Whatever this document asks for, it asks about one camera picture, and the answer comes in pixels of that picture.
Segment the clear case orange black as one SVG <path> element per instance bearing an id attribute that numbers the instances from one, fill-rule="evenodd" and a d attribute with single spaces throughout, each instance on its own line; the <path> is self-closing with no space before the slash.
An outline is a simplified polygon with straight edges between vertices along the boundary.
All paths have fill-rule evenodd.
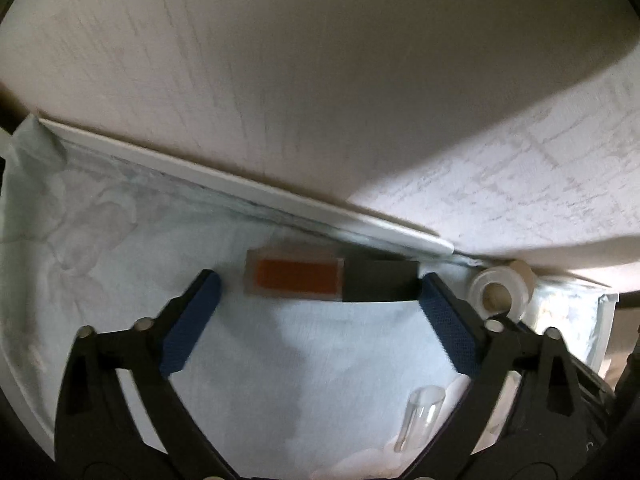
<path id="1" fill-rule="evenodd" d="M 244 289 L 252 295 L 378 304 L 416 300 L 420 263 L 302 248 L 264 247 L 246 254 Z"/>

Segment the clear bottle with cork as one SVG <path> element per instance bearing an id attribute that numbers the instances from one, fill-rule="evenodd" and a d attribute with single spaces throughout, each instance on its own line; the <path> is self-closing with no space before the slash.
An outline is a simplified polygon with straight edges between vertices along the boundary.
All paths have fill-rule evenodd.
<path id="1" fill-rule="evenodd" d="M 536 283 L 536 274 L 529 265 L 514 260 L 477 274 L 469 286 L 468 301 L 484 318 L 504 314 L 517 323 L 532 302 Z"/>

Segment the clear plastic tube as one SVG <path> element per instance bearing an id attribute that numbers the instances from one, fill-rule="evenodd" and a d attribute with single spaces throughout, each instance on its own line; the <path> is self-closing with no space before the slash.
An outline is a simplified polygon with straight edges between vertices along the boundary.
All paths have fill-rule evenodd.
<path id="1" fill-rule="evenodd" d="M 446 390 L 433 385 L 417 388 L 410 394 L 394 445 L 396 453 L 417 451 L 427 445 L 445 399 Z"/>

